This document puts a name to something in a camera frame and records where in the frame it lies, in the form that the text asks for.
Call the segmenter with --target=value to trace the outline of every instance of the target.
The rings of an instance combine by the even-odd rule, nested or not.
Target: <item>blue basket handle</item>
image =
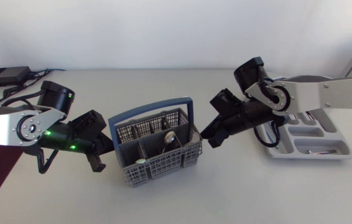
[[[118,138],[116,137],[115,124],[122,122],[126,119],[132,118],[139,114],[152,111],[159,108],[164,108],[168,106],[182,105],[187,104],[187,113],[188,113],[188,122],[190,125],[194,124],[194,112],[193,112],[193,100],[190,97],[176,98],[171,100],[163,100],[156,103],[150,103],[148,105],[140,106],[123,113],[120,113],[116,116],[113,116],[108,120],[109,130],[111,131],[111,137],[114,142],[114,147],[118,148]]]

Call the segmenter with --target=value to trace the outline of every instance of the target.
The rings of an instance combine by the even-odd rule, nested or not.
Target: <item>spoon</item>
[[[162,153],[165,152],[166,146],[169,145],[170,143],[172,143],[176,138],[176,133],[174,131],[169,131],[164,138],[164,142],[165,142],[165,147],[162,150]]]

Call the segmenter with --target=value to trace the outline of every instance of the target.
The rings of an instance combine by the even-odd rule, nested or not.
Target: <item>gray plastic basket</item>
[[[187,104],[188,116],[177,108],[118,124],[141,113],[181,104]],[[165,100],[129,110],[110,118],[109,127],[125,181],[133,187],[194,165],[202,153],[202,138],[193,124],[191,98]],[[174,149],[162,153],[169,131],[176,134]],[[146,162],[137,164],[139,159]]]

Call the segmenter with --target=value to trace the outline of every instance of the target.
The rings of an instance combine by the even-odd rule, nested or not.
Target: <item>utensil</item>
[[[313,152],[311,150],[307,150],[306,154],[314,154],[314,155],[325,155],[325,154],[332,154],[332,153],[337,153],[336,150],[328,150],[328,151],[322,151],[322,152]]]
[[[164,138],[164,142],[165,142],[165,147],[164,149],[162,150],[162,153],[165,152],[165,149],[166,147],[172,143],[176,138],[176,133],[174,131],[169,131],[166,135],[165,135],[165,138]]]

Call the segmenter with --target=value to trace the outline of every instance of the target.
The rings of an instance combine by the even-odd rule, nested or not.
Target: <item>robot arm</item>
[[[289,114],[319,108],[352,108],[352,78],[330,79],[299,76],[272,80],[264,63],[256,57],[237,68],[234,77],[247,101],[237,99],[229,90],[220,91],[211,101],[219,115],[201,135],[212,147],[218,147],[229,135],[254,128],[256,136],[267,147],[275,147],[280,136],[278,127]],[[263,142],[256,126],[271,122],[276,142]]]
[[[101,131],[106,127],[103,117],[92,110],[68,122],[67,117],[74,92],[64,86],[44,81],[38,93],[10,99],[0,107],[0,145],[21,146],[24,152],[37,156],[38,169],[44,174],[58,151],[86,154],[93,172],[101,172],[106,165],[100,155],[113,151],[112,140]],[[40,95],[38,105],[27,99]],[[27,105],[8,107],[15,101]],[[41,147],[54,149],[45,163]]]
[[[279,116],[319,108],[352,108],[352,78],[300,76],[273,82],[266,89],[278,97],[278,103],[268,103],[258,85],[250,86],[246,92]]]

